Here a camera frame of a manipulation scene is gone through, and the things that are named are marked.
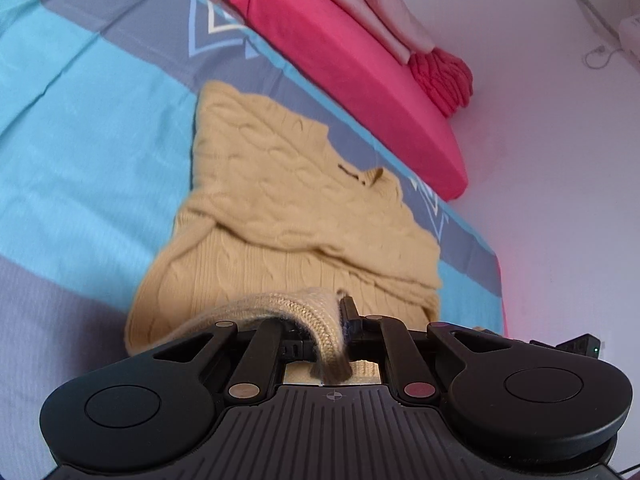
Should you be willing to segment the beige cable-knit sweater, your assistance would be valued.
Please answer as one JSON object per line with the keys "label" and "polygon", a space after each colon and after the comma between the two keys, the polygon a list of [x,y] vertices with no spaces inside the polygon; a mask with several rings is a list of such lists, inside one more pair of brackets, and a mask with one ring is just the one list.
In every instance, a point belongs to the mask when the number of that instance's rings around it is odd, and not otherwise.
{"label": "beige cable-knit sweater", "polygon": [[328,134],[268,96],[204,84],[192,188],[134,296],[130,354],[219,321],[254,328],[280,318],[314,346],[288,380],[373,385],[375,362],[348,357],[341,300],[412,330],[438,319],[438,241],[416,222],[398,177],[352,166]]}

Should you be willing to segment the black device with green light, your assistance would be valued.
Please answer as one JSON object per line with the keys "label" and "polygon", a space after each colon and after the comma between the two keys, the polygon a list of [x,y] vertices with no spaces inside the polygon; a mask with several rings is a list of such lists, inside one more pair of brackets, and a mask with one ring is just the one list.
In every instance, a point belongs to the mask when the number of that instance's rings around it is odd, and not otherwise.
{"label": "black device with green light", "polygon": [[527,348],[535,356],[545,361],[565,362],[579,359],[600,359],[602,341],[591,334],[582,334],[559,344],[546,344],[538,340],[530,340]]}

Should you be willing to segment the red ruffled pillow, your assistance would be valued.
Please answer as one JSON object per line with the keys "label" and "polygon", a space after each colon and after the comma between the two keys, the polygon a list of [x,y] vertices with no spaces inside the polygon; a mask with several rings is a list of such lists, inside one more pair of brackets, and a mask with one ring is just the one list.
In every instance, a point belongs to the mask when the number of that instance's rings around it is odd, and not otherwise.
{"label": "red ruffled pillow", "polygon": [[473,74],[457,56],[434,48],[428,53],[413,53],[408,66],[411,75],[433,104],[449,118],[469,105],[473,95]]}

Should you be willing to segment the blue grey patterned bedspread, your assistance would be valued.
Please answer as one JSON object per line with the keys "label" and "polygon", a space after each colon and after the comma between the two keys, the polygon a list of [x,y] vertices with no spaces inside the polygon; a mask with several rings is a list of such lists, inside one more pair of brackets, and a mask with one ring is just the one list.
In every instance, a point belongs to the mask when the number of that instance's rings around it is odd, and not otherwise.
{"label": "blue grey patterned bedspread", "polygon": [[126,314],[190,184],[209,79],[329,129],[359,168],[398,175],[439,241],[444,320],[502,332],[498,260],[418,176],[213,0],[1,0],[1,474],[53,460],[40,406],[121,360]]}

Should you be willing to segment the pink red bed sheet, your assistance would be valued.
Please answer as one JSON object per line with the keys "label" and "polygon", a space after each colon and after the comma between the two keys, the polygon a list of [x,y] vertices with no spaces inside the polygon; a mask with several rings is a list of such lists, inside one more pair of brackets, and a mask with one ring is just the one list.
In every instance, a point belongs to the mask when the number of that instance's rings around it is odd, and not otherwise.
{"label": "pink red bed sheet", "polygon": [[332,0],[228,0],[242,18],[445,200],[469,184],[448,119]]}

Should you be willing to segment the folded pink cloth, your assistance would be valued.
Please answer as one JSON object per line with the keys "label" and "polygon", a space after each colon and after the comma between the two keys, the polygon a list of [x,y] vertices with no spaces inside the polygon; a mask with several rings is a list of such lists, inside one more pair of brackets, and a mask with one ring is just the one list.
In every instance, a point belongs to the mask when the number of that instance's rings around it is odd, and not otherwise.
{"label": "folded pink cloth", "polygon": [[364,28],[398,63],[435,49],[430,33],[404,0],[332,0]]}

